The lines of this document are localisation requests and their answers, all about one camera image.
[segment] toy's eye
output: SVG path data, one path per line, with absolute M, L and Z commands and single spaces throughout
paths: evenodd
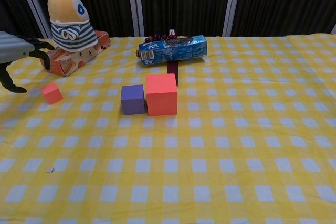
M 78 13 L 79 13 L 80 15 L 83 15 L 84 12 L 85 12 L 85 9 L 84 9 L 84 7 L 83 7 L 81 4 L 78 4 L 78 6 L 77 6 L 77 11 L 78 11 Z

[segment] blue wrapper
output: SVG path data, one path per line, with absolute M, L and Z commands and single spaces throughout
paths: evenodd
M 207 54 L 204 36 L 156 41 L 139 45 L 138 56 L 144 65 L 186 60 Z

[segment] plush toy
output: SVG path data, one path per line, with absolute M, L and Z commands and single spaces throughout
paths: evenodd
M 94 46 L 97 35 L 81 0 L 48 0 L 52 39 L 68 52 Z

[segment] cracker box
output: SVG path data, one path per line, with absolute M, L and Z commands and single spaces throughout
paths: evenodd
M 186 60 L 203 57 L 207 54 L 207 42 L 204 36 L 162 40 L 139 45 L 137 56 L 144 65 Z
M 67 52 L 59 47 L 56 47 L 53 51 L 49 51 L 48 56 L 51 65 L 49 72 L 60 76 L 69 76 L 108 48 L 111 43 L 109 34 L 105 31 L 96 31 L 96 34 L 98 43 L 83 51 Z

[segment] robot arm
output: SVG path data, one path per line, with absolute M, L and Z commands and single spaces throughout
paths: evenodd
M 0 31 L 0 83 L 4 88 L 13 93 L 25 93 L 26 89 L 17 87 L 7 72 L 7 66 L 13 61 L 31 56 L 42 59 L 47 70 L 50 69 L 50 59 L 45 52 L 40 51 L 42 48 L 54 50 L 54 47 L 35 38 L 26 38 L 23 36 L 10 35 Z

